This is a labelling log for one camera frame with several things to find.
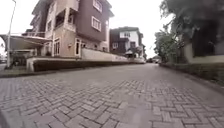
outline street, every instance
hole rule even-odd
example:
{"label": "street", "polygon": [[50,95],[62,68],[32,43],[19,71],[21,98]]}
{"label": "street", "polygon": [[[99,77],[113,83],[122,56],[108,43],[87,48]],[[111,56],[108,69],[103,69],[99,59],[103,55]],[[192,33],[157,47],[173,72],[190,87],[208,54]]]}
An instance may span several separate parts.
{"label": "street", "polygon": [[224,128],[224,96],[154,64],[0,79],[3,128]]}

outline building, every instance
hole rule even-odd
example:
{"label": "building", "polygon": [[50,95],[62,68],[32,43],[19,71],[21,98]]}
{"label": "building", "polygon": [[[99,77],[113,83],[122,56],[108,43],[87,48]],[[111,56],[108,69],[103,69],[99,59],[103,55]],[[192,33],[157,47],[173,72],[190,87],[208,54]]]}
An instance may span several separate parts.
{"label": "building", "polygon": [[110,30],[110,52],[119,55],[135,54],[145,56],[145,46],[142,43],[143,34],[137,27],[122,27]]}
{"label": "building", "polygon": [[32,31],[23,35],[51,39],[38,55],[80,57],[80,47],[109,52],[107,0],[39,0],[32,14]]}

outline house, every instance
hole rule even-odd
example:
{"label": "house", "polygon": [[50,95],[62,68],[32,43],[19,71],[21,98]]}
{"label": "house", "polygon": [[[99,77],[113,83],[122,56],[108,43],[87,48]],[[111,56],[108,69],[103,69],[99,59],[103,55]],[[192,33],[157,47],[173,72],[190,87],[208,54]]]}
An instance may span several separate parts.
{"label": "house", "polygon": [[109,52],[109,18],[113,16],[107,0],[39,0],[32,14],[32,31],[51,42],[38,49],[38,55],[80,57],[80,47]]}
{"label": "house", "polygon": [[142,43],[143,34],[137,27],[122,27],[110,30],[110,52],[119,55],[135,54],[136,57],[145,56],[145,46]]}
{"label": "house", "polygon": [[191,39],[183,41],[182,52],[186,63],[215,64],[224,62],[224,19],[206,21],[202,29],[194,31]]}

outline lamp post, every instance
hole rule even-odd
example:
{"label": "lamp post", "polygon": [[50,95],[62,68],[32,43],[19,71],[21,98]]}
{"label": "lamp post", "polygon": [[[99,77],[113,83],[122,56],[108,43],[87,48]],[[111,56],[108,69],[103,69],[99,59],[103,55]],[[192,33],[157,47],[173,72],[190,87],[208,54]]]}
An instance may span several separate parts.
{"label": "lamp post", "polygon": [[14,8],[13,8],[13,12],[12,12],[12,18],[10,21],[10,26],[9,26],[9,33],[8,33],[8,42],[7,42],[7,68],[10,68],[10,38],[11,38],[11,28],[12,28],[12,21],[13,21],[13,17],[14,17],[14,13],[15,13],[15,9],[16,9],[16,1],[12,0],[14,2]]}

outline upper floor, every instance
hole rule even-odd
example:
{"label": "upper floor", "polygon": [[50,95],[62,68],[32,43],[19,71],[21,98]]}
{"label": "upper floor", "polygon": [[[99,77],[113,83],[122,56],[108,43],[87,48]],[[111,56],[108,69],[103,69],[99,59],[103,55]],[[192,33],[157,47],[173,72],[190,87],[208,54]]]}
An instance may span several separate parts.
{"label": "upper floor", "polygon": [[111,7],[107,0],[39,0],[31,25],[33,31],[44,32],[46,38],[63,27],[102,42],[107,39],[109,18],[113,16]]}
{"label": "upper floor", "polygon": [[137,27],[122,27],[112,29],[110,31],[110,45],[111,50],[121,51],[120,47],[123,47],[123,53],[128,51],[130,48],[143,47],[142,44],[143,34]]}

